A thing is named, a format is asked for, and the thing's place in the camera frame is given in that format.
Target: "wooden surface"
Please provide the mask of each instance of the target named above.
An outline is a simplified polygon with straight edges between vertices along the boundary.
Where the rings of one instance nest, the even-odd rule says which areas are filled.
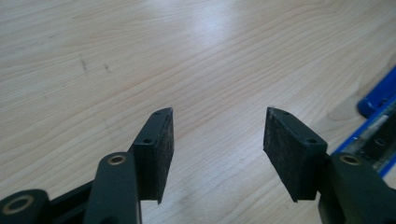
[[[392,0],[1,1],[0,198],[86,183],[172,106],[175,155],[145,223],[320,223],[262,151],[266,107],[331,152],[394,64]]]

